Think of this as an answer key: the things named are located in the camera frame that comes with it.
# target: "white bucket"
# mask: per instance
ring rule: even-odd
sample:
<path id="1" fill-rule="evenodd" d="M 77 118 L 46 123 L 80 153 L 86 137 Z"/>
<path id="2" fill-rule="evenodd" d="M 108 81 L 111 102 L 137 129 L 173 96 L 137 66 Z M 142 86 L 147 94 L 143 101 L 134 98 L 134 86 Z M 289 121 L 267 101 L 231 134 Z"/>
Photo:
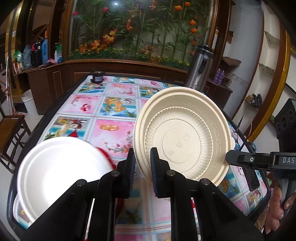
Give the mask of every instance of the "white bucket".
<path id="1" fill-rule="evenodd" d="M 22 95 L 22 100 L 30 116 L 37 115 L 37 108 L 33 99 L 32 91 L 28 90 Z"/>

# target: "beige plate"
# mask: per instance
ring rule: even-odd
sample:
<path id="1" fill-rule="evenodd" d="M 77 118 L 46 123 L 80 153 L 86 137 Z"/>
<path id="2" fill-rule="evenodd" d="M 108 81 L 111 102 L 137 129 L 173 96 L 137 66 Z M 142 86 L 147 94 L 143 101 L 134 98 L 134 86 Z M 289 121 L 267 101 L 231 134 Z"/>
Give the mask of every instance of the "beige plate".
<path id="1" fill-rule="evenodd" d="M 233 149 L 228 123 L 216 104 L 204 94 L 172 87 L 152 96 L 134 127 L 133 146 L 138 166 L 152 182 L 150 149 L 186 178 L 210 179 L 219 185 L 228 170 L 226 153 Z"/>

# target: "pink tile pattern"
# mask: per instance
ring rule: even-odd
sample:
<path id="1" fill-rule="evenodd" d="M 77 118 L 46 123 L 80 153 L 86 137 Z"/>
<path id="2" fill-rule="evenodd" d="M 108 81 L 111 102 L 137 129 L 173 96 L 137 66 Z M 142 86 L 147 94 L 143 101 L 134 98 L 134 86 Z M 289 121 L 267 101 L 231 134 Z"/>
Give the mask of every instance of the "pink tile pattern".
<path id="1" fill-rule="evenodd" d="M 155 93 L 173 86 L 175 85 L 132 77 L 104 76 L 104 82 L 100 86 L 93 86 L 89 80 L 85 80 L 80 85 L 84 93 L 76 93 L 68 98 L 45 128 L 39 142 L 61 134 L 77 134 L 78 138 L 103 148 L 117 164 L 127 157 L 129 148 L 133 147 L 135 117 L 142 106 Z M 242 144 L 239 137 L 237 142 L 238 145 Z M 230 166 L 219 185 L 219 189 L 245 215 L 258 205 L 267 192 L 259 172 L 257 176 L 260 187 L 250 192 L 242 169 Z M 16 219 L 25 220 L 25 216 L 20 215 Z M 131 198 L 125 201 L 116 220 L 115 240 L 166 241 L 170 238 L 170 225 L 170 199 L 155 198 L 153 186 L 145 180 L 136 166 Z"/>

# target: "phone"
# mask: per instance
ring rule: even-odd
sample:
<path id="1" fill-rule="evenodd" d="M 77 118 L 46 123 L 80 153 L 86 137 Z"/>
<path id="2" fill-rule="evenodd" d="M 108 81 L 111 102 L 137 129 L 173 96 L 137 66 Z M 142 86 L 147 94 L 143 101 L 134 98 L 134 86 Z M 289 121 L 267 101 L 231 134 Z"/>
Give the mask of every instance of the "phone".
<path id="1" fill-rule="evenodd" d="M 244 176 L 247 180 L 250 192 L 253 192 L 257 188 L 259 188 L 260 183 L 259 183 L 256 171 L 253 169 L 245 168 L 245 167 L 243 167 L 242 170 L 243 170 Z"/>

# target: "wooden cabinet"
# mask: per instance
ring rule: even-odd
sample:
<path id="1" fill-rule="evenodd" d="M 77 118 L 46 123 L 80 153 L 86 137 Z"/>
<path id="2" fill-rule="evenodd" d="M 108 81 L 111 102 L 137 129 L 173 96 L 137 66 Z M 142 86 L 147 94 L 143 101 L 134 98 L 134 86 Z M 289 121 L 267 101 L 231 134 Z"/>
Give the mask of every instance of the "wooden cabinet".
<path id="1" fill-rule="evenodd" d="M 150 63 L 118 60 L 66 61 L 47 68 L 41 67 L 29 70 L 22 74 L 28 75 L 38 114 L 44 115 L 75 82 L 79 81 L 85 74 L 96 69 L 108 74 L 154 78 L 181 86 L 187 79 L 187 72 L 184 70 L 157 66 Z M 205 92 L 216 104 L 223 108 L 232 91 L 209 80 L 206 84 Z"/>

